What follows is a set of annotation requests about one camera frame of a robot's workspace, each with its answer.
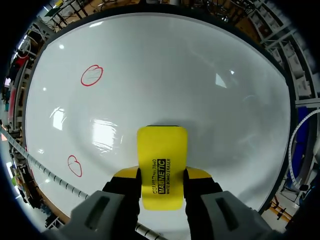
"shelving rack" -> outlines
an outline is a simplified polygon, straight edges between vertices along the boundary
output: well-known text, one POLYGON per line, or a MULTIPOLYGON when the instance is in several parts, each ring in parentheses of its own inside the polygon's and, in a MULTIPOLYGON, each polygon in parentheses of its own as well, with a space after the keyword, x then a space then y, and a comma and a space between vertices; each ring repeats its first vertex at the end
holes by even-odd
MULTIPOLYGON (((273 2, 257 0, 254 4, 256 10, 249 19, 260 37, 260 44, 271 53, 293 82, 296 108, 307 107, 310 112, 320 108, 320 73, 303 38, 273 2)), ((313 146, 319 136, 319 117, 318 114, 317 118, 309 119, 307 146, 297 177, 301 184, 310 181, 315 164, 313 146)), ((302 193, 297 189, 295 192, 299 200, 302 193)))

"red marker drawing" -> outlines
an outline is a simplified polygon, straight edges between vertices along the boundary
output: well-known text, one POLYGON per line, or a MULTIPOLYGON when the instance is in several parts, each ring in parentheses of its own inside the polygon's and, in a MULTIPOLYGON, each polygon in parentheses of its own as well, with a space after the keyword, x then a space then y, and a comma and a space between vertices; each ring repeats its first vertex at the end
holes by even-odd
POLYGON ((74 155, 70 155, 68 158, 68 167, 71 172, 74 173, 77 177, 82 177, 82 168, 80 162, 78 162, 77 158, 74 155))
POLYGON ((81 76, 81 84, 90 87, 96 84, 102 77, 104 69, 98 65, 88 67, 81 76))

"white cable loop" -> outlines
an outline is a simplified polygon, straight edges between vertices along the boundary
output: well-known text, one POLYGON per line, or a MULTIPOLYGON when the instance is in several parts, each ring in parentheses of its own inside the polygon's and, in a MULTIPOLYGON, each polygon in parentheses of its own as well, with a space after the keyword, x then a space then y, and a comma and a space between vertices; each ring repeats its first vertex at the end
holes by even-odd
POLYGON ((302 119, 302 121, 298 124, 298 126, 296 126, 295 130, 292 133, 292 136, 290 138, 290 142, 289 142, 289 148, 288 148, 288 160, 289 160, 289 170, 290 170, 290 177, 292 180, 292 183, 294 185, 294 187, 296 187, 297 189, 300 189, 300 183, 297 182, 295 175, 294 175, 294 170, 292 168, 292 156, 291 156, 291 152, 292 152, 292 144, 295 138, 295 135, 298 131, 298 129, 301 127, 302 124, 304 124, 304 122, 310 118, 311 116, 320 113, 320 109, 314 110, 312 112, 310 112, 307 116, 305 116, 304 119, 302 119))

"cable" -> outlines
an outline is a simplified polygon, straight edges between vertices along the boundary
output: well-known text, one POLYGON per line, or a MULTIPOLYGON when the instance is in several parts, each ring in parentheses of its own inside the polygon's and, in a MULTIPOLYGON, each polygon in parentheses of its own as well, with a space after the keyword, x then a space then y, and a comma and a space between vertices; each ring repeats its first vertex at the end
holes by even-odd
POLYGON ((25 59, 26 57, 28 57, 28 55, 29 55, 30 52, 31 52, 31 40, 29 40, 29 51, 28 51, 27 55, 25 55, 25 56, 20 56, 19 53, 18 53, 18 51, 17 51, 17 56, 18 56, 19 58, 21 58, 21 59, 25 59))
POLYGON ((302 121, 298 124, 298 126, 296 126, 295 130, 292 133, 292 136, 290 138, 290 142, 289 142, 289 148, 288 148, 288 160, 289 160, 289 170, 290 170, 290 177, 292 180, 293 185, 300 190, 301 185, 297 182, 295 175, 294 175, 294 170, 292 168, 292 156, 291 156, 291 151, 292 151, 292 144, 295 138, 295 135, 298 131, 298 129, 301 127, 301 125, 311 116, 320 113, 320 109, 314 110, 312 112, 310 112, 304 119, 302 119, 302 121))
MULTIPOLYGON (((33 156, 30 155, 14 138, 6 131, 3 126, 0 126, 0 133, 2 133, 8 142, 25 158, 28 162, 32 163, 36 168, 41 170, 44 174, 48 176, 48 178, 52 179, 54 182, 58 183, 61 187, 66 190, 69 190, 72 194, 78 196, 83 200, 86 200, 89 197, 88 194, 79 190, 75 186, 72 186, 70 183, 62 180, 60 177, 52 173, 49 169, 43 166, 40 162, 38 162, 33 156)), ((145 238, 149 240, 167 240, 159 233, 152 231, 151 229, 147 228, 146 226, 142 225, 141 223, 137 222, 135 231, 145 238)))

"yellow eraser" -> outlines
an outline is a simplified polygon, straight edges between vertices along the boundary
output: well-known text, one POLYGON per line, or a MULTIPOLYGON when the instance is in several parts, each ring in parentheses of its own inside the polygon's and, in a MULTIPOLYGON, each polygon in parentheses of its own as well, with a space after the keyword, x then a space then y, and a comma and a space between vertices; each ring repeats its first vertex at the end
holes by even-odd
POLYGON ((145 209, 178 210, 184 199, 188 133, 181 126, 146 126, 137 132, 141 194, 145 209))

